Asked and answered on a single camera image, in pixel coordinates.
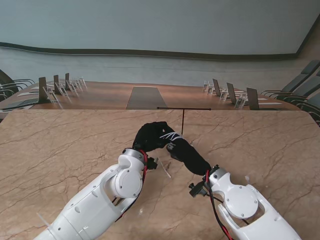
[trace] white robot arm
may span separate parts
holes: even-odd
[[[35,240],[94,240],[102,235],[137,199],[146,162],[144,152],[125,149],[118,164],[78,192]],[[108,195],[122,201],[114,205]]]
[[[208,173],[208,184],[212,193],[223,198],[223,204],[218,205],[218,211],[224,221],[229,225],[234,235],[239,240],[301,240],[295,230],[287,221],[272,207],[267,199],[252,185],[235,185],[230,181],[230,173],[218,165]],[[203,189],[206,182],[196,186],[191,184],[190,194],[195,197],[197,194],[203,196],[207,192]],[[233,218],[248,219],[254,216],[258,208],[263,215],[252,223],[240,227]]]

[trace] red wire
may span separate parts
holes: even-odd
[[[145,178],[146,178],[146,174],[147,174],[147,169],[148,169],[148,167],[147,167],[148,156],[143,150],[139,150],[139,152],[143,154],[144,161],[145,161],[145,165],[144,165],[144,169],[143,169],[143,176],[142,176],[142,184],[144,184]]]
[[[230,236],[230,233],[228,232],[228,230],[226,229],[225,226],[222,227],[224,230],[225,235],[228,237],[228,239],[232,240],[232,237]]]
[[[206,171],[206,175],[205,175],[205,181],[206,181],[207,183],[209,183],[209,174],[210,174],[210,171],[207,170],[207,171]],[[222,225],[222,230],[224,231],[224,234],[227,236],[227,238],[228,238],[229,240],[233,240],[233,238],[230,236],[230,233],[228,232],[227,228],[226,228],[224,225]]]

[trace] white wall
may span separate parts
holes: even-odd
[[[0,42],[60,49],[295,53],[320,0],[0,0]]]

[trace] black cable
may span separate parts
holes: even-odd
[[[224,226],[224,224],[220,221],[219,219],[219,216],[218,216],[218,213],[217,213],[217,210],[216,210],[216,206],[215,206],[215,202],[214,202],[214,195],[212,193],[212,189],[211,189],[211,186],[210,186],[210,182],[209,182],[209,174],[207,173],[207,176],[206,176],[206,183],[207,183],[207,188],[208,188],[208,191],[209,191],[209,197],[210,197],[210,202],[211,202],[211,205],[212,205],[212,208],[213,208],[213,212],[214,212],[214,216],[216,218],[216,221],[218,222],[221,230],[223,231],[223,233],[226,235],[226,237],[229,239],[229,240],[234,240],[233,238],[229,238],[229,236],[227,235],[227,233],[225,232],[225,229],[226,227]]]
[[[217,200],[218,202],[220,202],[221,204],[223,204],[224,202],[223,201],[221,201],[219,198],[217,198],[217,197],[213,197],[215,200]],[[244,222],[245,224],[247,224],[247,225],[249,225],[249,223],[246,221],[246,220],[244,220],[244,219],[241,219],[242,220],[242,222]]]

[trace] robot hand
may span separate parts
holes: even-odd
[[[214,215],[221,230],[229,240],[233,240],[228,230],[219,220],[214,199],[221,202],[217,208],[239,240],[301,240],[288,222],[273,208],[270,202],[252,185],[236,185],[230,181],[230,173],[218,165],[213,167],[197,185],[190,184],[189,192],[196,195],[210,196]],[[222,201],[214,198],[213,194],[220,195]],[[255,221],[248,223],[249,219],[260,210],[262,215]],[[234,219],[241,219],[247,225],[239,226]]]
[[[182,136],[176,133],[165,121],[146,123],[138,131],[133,148],[145,152],[163,148],[171,157],[183,162],[186,168],[197,175],[203,176],[211,169],[210,164]]]

